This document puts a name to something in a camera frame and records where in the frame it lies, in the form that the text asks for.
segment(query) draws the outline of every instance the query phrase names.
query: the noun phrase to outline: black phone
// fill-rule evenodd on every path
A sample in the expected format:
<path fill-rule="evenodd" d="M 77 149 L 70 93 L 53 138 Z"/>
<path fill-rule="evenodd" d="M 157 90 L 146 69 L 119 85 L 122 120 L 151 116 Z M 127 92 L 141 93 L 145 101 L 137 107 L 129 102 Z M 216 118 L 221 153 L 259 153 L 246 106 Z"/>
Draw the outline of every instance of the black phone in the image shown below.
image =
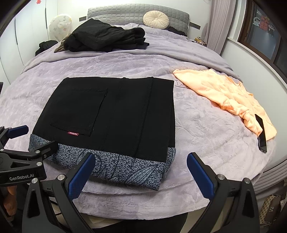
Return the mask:
<path fill-rule="evenodd" d="M 266 137 L 265 137 L 265 130 L 264 130 L 264 125 L 263 125 L 263 120 L 260 116 L 255 114 L 256 120 L 258 121 L 259 125 L 263 129 L 262 133 L 258 137 L 258 147 L 259 150 L 262 152 L 266 153 L 267 152 L 267 143 L 266 143 Z"/>

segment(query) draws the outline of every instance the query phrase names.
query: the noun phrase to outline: peach towel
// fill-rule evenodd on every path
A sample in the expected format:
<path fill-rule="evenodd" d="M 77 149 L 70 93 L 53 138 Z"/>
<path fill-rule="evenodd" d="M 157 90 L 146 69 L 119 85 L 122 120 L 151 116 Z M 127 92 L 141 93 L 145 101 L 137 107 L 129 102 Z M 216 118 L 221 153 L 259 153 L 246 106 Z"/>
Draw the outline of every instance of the peach towel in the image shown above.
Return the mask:
<path fill-rule="evenodd" d="M 244 125 L 259 136 L 262 128 L 255 118 L 257 114 L 263 120 L 266 140 L 275 137 L 277 131 L 264 108 L 260 106 L 253 94 L 245 90 L 241 82 L 236 84 L 232 78 L 219 75 L 212 69 L 204 71 L 176 69 L 173 74 L 199 95 L 217 103 L 222 110 L 239 115 Z"/>

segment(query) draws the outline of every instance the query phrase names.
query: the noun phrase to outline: red decoration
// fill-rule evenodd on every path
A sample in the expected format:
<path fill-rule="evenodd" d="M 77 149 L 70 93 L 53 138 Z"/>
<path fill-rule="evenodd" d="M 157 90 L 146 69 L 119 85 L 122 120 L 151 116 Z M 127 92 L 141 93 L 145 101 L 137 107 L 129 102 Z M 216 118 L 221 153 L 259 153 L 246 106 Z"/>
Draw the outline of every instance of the red decoration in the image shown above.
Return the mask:
<path fill-rule="evenodd" d="M 260 25 L 259 27 L 261 29 L 263 29 L 264 31 L 267 31 L 268 30 L 268 25 L 269 25 L 269 18 L 267 16 L 261 16 L 261 22 L 260 22 Z"/>

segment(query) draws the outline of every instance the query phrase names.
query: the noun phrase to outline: pants pocket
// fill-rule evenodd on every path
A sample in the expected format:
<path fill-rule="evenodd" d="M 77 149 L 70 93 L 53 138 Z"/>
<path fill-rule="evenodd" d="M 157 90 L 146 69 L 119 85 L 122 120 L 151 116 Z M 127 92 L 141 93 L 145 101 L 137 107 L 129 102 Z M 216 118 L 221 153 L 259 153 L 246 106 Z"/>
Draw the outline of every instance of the pants pocket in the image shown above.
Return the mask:
<path fill-rule="evenodd" d="M 107 89 L 66 89 L 54 104 L 51 126 L 90 136 Z"/>

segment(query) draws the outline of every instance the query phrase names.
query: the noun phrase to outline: lavender blanket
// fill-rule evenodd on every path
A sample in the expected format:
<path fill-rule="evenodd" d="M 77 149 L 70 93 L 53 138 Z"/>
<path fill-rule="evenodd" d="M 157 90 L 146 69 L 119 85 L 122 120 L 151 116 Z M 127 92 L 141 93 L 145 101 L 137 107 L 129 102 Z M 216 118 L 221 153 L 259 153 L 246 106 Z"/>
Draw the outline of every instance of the lavender blanket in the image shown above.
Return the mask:
<path fill-rule="evenodd" d="M 174 80 L 176 116 L 176 157 L 159 191 L 115 184 L 91 178 L 78 199 L 80 212 L 118 219 L 156 219 L 200 209 L 208 204 L 186 166 L 186 156 L 196 152 L 215 173 L 228 179 L 250 179 L 270 160 L 275 141 L 267 142 L 268 152 L 258 149 L 257 138 L 239 116 L 221 110 L 177 80 L 175 69 L 213 68 L 238 78 L 226 61 L 206 47 L 165 30 L 141 26 L 146 31 L 146 50 L 110 53 L 69 51 L 54 53 L 58 45 L 29 61 L 22 74 L 0 99 L 2 125 L 28 125 L 28 135 L 7 143 L 8 149 L 27 150 L 29 137 L 47 100 L 66 77 L 159 77 Z M 47 176 L 54 179 L 64 168 L 47 161 Z"/>

